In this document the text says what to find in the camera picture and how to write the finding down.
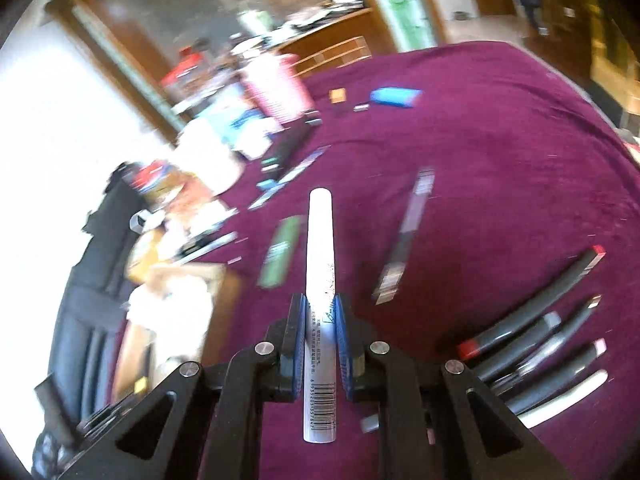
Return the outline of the white stylus pen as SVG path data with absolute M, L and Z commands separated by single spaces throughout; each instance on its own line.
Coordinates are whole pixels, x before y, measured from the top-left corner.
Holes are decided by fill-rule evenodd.
M 303 438 L 312 444 L 336 440 L 336 339 L 333 300 L 335 256 L 332 194 L 309 194 Z

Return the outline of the white marker pen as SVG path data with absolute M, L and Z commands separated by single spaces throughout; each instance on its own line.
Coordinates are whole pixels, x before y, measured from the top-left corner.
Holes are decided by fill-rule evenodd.
M 390 302 L 398 292 L 400 281 L 406 270 L 413 237 L 420 226 L 427 200 L 433 193 L 434 183 L 433 169 L 423 168 L 418 172 L 390 258 L 387 259 L 372 294 L 375 304 Z

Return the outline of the black marker red cap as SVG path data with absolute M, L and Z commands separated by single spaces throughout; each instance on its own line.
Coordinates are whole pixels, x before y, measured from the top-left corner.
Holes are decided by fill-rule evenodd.
M 462 361 L 472 360 L 480 356 L 496 344 L 519 332 L 548 307 L 567 294 L 604 258 L 606 251 L 602 245 L 593 245 L 565 269 L 553 282 L 517 307 L 513 312 L 483 330 L 478 335 L 458 344 L 458 357 Z

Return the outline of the clear gel pen black grip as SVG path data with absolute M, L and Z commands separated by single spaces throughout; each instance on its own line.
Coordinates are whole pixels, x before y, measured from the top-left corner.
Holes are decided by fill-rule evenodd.
M 602 296 L 596 295 L 591 297 L 582 307 L 576 309 L 533 353 L 521 360 L 512 372 L 493 382 L 490 385 L 491 391 L 497 396 L 501 396 L 522 382 L 525 376 L 533 373 L 578 332 L 593 312 L 597 310 L 601 301 Z

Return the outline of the green pen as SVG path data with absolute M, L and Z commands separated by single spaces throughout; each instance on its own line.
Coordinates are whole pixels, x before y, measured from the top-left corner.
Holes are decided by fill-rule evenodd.
M 260 269 L 257 281 L 260 288 L 273 289 L 284 283 L 302 224 L 302 216 L 286 217 L 279 222 Z

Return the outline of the cardboard box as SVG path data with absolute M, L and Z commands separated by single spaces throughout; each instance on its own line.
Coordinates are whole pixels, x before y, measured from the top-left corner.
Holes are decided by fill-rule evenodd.
M 125 304 L 112 400 L 156 387 L 181 363 L 222 359 L 242 280 L 222 263 L 157 263 Z

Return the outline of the white barrel marker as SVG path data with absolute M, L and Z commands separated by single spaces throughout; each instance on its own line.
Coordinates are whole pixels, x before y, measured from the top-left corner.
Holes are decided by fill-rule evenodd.
M 548 402 L 544 402 L 544 404 L 540 404 L 536 408 L 524 412 L 518 416 L 518 419 L 527 429 L 535 428 L 584 400 L 604 385 L 607 380 L 608 372 L 606 370 L 597 370 L 577 386 L 559 394 Z

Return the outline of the silver slim pen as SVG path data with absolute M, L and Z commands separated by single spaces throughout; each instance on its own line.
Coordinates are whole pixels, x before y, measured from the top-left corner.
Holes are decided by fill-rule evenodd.
M 273 185 L 270 185 L 262 194 L 260 194 L 250 206 L 248 210 L 256 210 L 262 208 L 268 200 L 271 200 L 273 196 L 279 193 L 282 188 L 285 188 L 290 182 L 295 180 L 300 174 L 302 174 L 307 168 L 309 168 L 320 156 L 322 156 L 329 149 L 329 145 L 317 148 L 311 154 L 306 156 L 301 162 L 299 162 L 293 169 L 288 172 Z

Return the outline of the black marker pink cap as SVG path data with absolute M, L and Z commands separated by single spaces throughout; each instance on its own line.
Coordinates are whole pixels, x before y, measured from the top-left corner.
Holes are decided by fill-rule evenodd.
M 590 342 L 574 356 L 557 365 L 552 370 L 544 373 L 541 378 L 533 382 L 528 388 L 517 396 L 506 400 L 506 406 L 514 414 L 523 414 L 530 408 L 549 400 L 562 389 L 566 388 L 579 374 L 582 374 L 590 365 L 606 351 L 608 346 L 604 338 Z

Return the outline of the purple velvet tablecloth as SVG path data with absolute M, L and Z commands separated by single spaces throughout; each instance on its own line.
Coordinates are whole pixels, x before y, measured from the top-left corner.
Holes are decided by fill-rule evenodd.
M 616 132 L 559 75 L 503 42 L 465 42 L 378 56 L 306 82 L 322 120 L 306 151 L 329 149 L 256 210 L 258 162 L 224 193 L 236 242 L 210 255 L 243 288 L 220 362 L 254 344 L 305 287 L 297 245 L 285 283 L 258 275 L 279 222 L 333 196 L 336 287 L 381 337 L 442 362 L 550 283 L 579 255 L 604 258 L 559 303 L 601 295 L 566 345 L 604 338 L 608 381 L 536 430 L 577 479 L 609 479 L 639 441 L 639 170 Z M 411 108 L 370 101 L 383 87 L 422 91 Z M 332 89 L 346 102 L 333 105 Z M 418 172 L 435 173 L 393 300 L 375 304 Z

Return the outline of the white cylindrical can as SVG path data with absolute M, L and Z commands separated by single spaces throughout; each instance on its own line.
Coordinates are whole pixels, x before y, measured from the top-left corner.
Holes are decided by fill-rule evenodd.
M 172 152 L 172 162 L 198 177 L 214 195 L 232 188 L 244 171 L 244 164 L 206 118 L 195 118 L 186 124 Z

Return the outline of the blue printed box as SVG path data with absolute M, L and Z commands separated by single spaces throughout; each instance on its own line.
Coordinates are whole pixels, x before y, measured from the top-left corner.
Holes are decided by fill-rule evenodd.
M 239 82 L 219 89 L 198 118 L 205 118 L 225 146 L 248 160 L 262 158 L 273 137 L 284 130 L 276 118 L 254 103 Z

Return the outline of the blue lighter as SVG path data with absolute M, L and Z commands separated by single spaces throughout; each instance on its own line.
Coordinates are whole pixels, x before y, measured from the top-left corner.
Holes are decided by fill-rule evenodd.
M 383 87 L 377 88 L 370 93 L 370 101 L 381 105 L 411 108 L 416 105 L 420 96 L 422 96 L 421 90 Z

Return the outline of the clear jar red lid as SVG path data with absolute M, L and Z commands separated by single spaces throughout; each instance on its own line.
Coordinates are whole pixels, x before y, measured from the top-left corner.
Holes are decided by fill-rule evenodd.
M 200 52 L 181 52 L 178 64 L 160 81 L 175 104 L 190 98 L 208 79 L 206 62 Z

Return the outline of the small yellow-handled screwdriver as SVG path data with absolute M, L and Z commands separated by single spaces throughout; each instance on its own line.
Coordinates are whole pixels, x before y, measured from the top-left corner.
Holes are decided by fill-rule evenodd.
M 346 102 L 346 89 L 337 88 L 329 92 L 329 98 L 333 105 L 343 104 Z

